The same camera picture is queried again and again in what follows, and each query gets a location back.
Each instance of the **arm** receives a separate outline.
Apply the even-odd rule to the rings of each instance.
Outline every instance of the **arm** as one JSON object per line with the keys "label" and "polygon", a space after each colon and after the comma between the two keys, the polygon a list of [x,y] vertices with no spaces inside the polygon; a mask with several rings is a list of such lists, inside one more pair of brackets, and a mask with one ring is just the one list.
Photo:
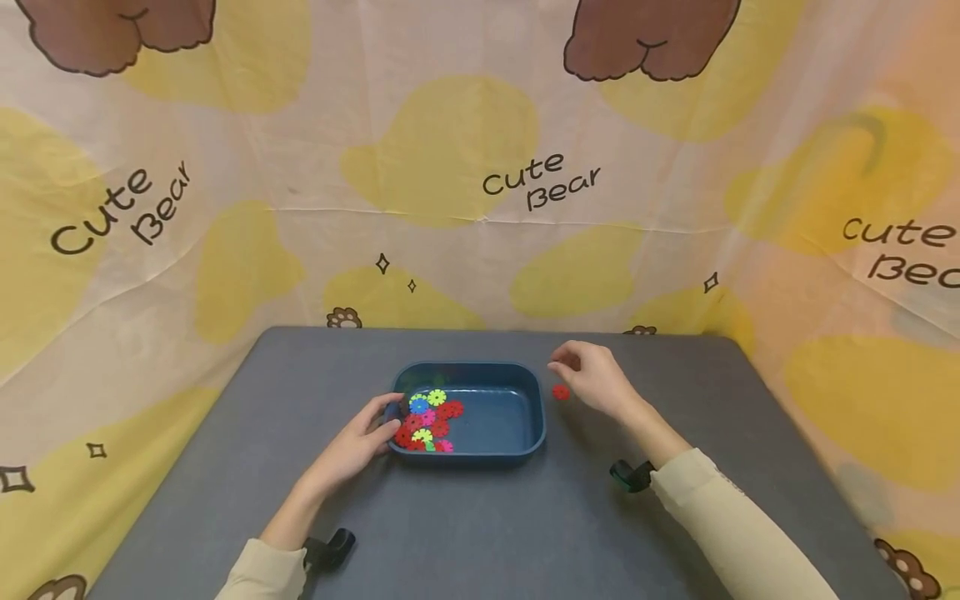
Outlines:
{"label": "arm", "polygon": [[586,404],[623,424],[657,469],[653,489],[736,600],[837,600],[809,559],[754,502],[634,390],[607,348],[567,342],[551,356]]}
{"label": "arm", "polygon": [[403,394],[377,396],[337,434],[303,474],[258,540],[249,540],[216,600],[297,600],[314,518],[337,487],[387,448],[400,421],[375,427],[383,408]]}

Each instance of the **red gear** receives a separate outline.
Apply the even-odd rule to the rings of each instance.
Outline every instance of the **red gear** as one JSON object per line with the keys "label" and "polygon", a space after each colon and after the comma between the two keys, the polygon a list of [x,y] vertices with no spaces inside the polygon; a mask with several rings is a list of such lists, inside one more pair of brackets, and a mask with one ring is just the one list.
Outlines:
{"label": "red gear", "polygon": [[569,400],[570,399],[570,389],[565,385],[555,385],[553,386],[553,397],[557,400]]}
{"label": "red gear", "polygon": [[414,431],[423,428],[423,419],[420,417],[420,415],[414,415],[413,413],[410,413],[407,415],[407,418],[403,420],[403,426],[413,433]]}
{"label": "red gear", "polygon": [[437,407],[437,416],[441,419],[456,419],[464,414],[464,405],[460,400],[448,400]]}
{"label": "red gear", "polygon": [[437,419],[430,425],[430,433],[433,434],[434,438],[442,438],[450,433],[450,424],[446,422],[446,419]]}
{"label": "red gear", "polygon": [[396,445],[405,448],[413,441],[413,435],[414,432],[412,430],[405,425],[401,425],[394,434],[394,442],[396,442]]}

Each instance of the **left hand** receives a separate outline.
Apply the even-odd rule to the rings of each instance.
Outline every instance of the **left hand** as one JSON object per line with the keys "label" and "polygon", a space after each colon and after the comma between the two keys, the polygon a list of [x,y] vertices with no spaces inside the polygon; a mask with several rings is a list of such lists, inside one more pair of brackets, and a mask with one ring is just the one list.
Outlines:
{"label": "left hand", "polygon": [[297,489],[320,501],[363,470],[375,455],[386,452],[400,421],[394,419],[377,427],[376,420],[388,404],[402,398],[403,394],[384,394],[368,402],[306,470]]}

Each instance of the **yellow patch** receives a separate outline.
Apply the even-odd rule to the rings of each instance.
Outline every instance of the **yellow patch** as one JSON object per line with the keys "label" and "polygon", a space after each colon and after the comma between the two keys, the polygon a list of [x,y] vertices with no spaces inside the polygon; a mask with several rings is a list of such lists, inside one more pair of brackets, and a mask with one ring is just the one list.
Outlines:
{"label": "yellow patch", "polygon": [[657,333],[721,335],[736,341],[745,354],[754,351],[754,325],[747,307],[730,288],[717,285],[687,288],[658,296],[638,308],[625,330],[636,325],[656,327]]}
{"label": "yellow patch", "polygon": [[209,43],[174,53],[143,48],[122,78],[158,100],[272,112],[300,95],[309,61],[306,0],[231,0],[217,3]]}
{"label": "yellow patch", "polygon": [[[414,292],[407,287],[411,279]],[[340,273],[324,289],[318,312],[336,314],[334,308],[352,308],[364,327],[411,329],[483,329],[483,321],[438,291],[425,279],[397,266],[385,275],[376,267]]]}
{"label": "yellow patch", "polygon": [[942,598],[952,600],[960,597],[960,538],[948,538],[919,529],[903,530],[892,534],[881,533],[896,550],[906,550],[916,556],[924,571],[940,582]]}
{"label": "yellow patch", "polygon": [[273,209],[259,201],[231,206],[203,241],[197,333],[210,344],[226,344],[260,304],[288,294],[301,280],[303,267],[280,243]]}
{"label": "yellow patch", "polygon": [[825,337],[785,367],[797,406],[886,479],[942,492],[960,475],[960,354],[896,338]]}
{"label": "yellow patch", "polygon": [[510,286],[514,308],[528,317],[572,317],[616,306],[634,292],[630,261],[643,232],[628,225],[581,231],[536,256]]}
{"label": "yellow patch", "polygon": [[[65,444],[27,473],[36,490],[0,496],[5,592],[79,573],[91,584],[133,527],[217,399],[190,388],[139,415]],[[93,449],[87,444],[102,444]],[[90,458],[105,453],[106,458]]]}
{"label": "yellow patch", "polygon": [[[102,228],[97,207],[107,184],[83,150],[34,117],[0,108],[0,375],[40,352],[63,329],[93,278],[107,240],[89,233],[84,220]],[[61,244],[51,236],[61,227]]]}
{"label": "yellow patch", "polygon": [[[891,108],[821,126],[784,163],[744,173],[724,199],[747,235],[804,254],[833,253],[916,217],[949,182],[954,154],[918,115]],[[852,218],[863,224],[844,227]]]}
{"label": "yellow patch", "polygon": [[739,123],[759,100],[793,38],[805,0],[743,0],[707,68],[680,82],[641,71],[600,84],[607,104],[632,123],[673,139],[705,142]]}
{"label": "yellow patch", "polygon": [[452,76],[417,88],[371,146],[344,152],[344,179],[371,204],[425,227],[477,221],[507,190],[484,191],[488,175],[530,164],[540,125],[527,96],[490,77]]}

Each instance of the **gray table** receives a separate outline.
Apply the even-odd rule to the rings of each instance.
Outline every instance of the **gray table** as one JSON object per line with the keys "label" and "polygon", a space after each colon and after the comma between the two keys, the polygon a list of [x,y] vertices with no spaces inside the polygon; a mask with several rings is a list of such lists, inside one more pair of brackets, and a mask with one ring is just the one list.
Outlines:
{"label": "gray table", "polygon": [[[714,337],[580,336],[802,548],[844,600],[902,587],[746,358]],[[356,533],[317,598],[729,598],[651,492],[611,462],[642,462],[617,427],[550,395],[565,334],[268,330],[92,589],[93,600],[205,600],[317,453],[419,360],[516,361],[540,378],[547,441],[522,468],[434,470],[388,459],[327,506],[314,536]]]}

